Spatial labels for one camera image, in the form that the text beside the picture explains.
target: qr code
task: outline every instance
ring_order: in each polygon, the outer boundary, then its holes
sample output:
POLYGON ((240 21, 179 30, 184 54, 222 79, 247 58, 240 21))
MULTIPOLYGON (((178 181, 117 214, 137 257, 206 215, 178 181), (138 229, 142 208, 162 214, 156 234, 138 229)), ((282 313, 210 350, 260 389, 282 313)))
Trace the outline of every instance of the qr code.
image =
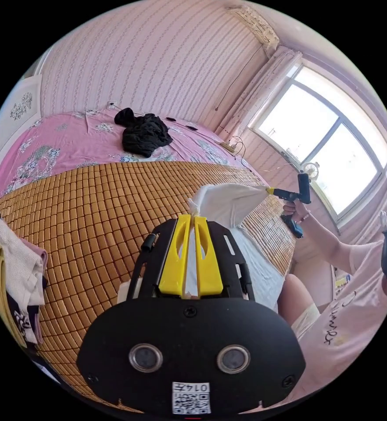
POLYGON ((176 383, 172 385, 174 414, 210 414, 209 383, 176 383))

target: person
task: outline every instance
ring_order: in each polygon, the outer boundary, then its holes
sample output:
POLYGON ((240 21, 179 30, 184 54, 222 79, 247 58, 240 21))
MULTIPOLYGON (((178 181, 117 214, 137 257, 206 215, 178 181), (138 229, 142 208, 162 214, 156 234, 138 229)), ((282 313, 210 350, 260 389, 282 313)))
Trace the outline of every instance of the person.
POLYGON ((301 224, 327 262, 352 278, 319 314, 300 279, 286 276, 278 311, 298 338, 306 369, 290 395, 276 406, 314 393, 338 377, 368 345, 387 314, 386 213, 381 213, 383 240, 365 245, 342 243, 298 200, 287 202, 284 213, 301 224))

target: bamboo mat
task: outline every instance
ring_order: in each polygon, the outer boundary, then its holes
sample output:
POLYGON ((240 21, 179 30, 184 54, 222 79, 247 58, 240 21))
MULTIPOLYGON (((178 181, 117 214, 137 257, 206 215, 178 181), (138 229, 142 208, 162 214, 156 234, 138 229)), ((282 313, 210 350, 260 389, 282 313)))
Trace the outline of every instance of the bamboo mat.
MULTIPOLYGON (((260 184, 248 170, 225 165, 111 163, 44 178, 0 198, 10 228, 49 254, 39 353, 77 392, 102 402, 79 374, 77 353, 87 328, 116 303, 120 284, 130 280, 144 237, 186 213, 186 200, 201 186, 225 182, 260 184)), ((281 212, 281 201, 269 196, 244 227, 284 274, 295 238, 281 212)))

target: striped wallpaper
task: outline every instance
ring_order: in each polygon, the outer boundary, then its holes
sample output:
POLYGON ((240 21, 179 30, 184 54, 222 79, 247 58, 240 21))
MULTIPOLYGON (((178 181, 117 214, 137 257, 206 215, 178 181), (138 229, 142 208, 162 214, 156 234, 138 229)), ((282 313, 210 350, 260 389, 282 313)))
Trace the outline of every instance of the striped wallpaper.
POLYGON ((225 12, 231 4, 143 0, 83 24, 47 57, 42 115, 115 101, 216 129, 267 61, 254 35, 225 12))

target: pink floral bedsheet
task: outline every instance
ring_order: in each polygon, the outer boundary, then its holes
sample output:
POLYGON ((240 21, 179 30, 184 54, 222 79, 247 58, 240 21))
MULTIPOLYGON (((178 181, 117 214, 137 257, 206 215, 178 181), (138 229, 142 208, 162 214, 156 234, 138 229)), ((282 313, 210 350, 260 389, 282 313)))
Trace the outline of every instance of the pink floral bedsheet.
POLYGON ((114 123, 116 110, 56 114, 42 118, 26 130, 8 151, 0 166, 0 197, 41 178, 89 165, 109 162, 190 161, 251 169, 218 143, 221 139, 189 121, 168 121, 173 142, 150 158, 123 151, 124 128, 114 123), (193 131, 186 126, 193 126, 193 131))

